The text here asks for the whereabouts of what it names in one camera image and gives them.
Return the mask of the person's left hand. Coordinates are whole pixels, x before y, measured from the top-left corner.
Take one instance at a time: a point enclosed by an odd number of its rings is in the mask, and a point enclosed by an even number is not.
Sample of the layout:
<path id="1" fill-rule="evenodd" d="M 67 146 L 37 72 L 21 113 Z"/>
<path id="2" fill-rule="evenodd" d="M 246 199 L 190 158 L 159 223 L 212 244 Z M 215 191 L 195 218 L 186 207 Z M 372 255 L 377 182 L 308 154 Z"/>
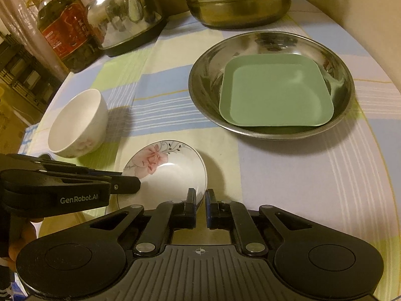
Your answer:
<path id="1" fill-rule="evenodd" d="M 16 272 L 16 258 L 22 248 L 37 238 L 36 229 L 33 224 L 41 223 L 43 220 L 44 218 L 26 219 L 22 226 L 22 230 L 18 235 L 18 239 L 9 244 L 8 256 L 4 258 L 4 260 L 6 260 L 8 267 L 13 272 Z"/>

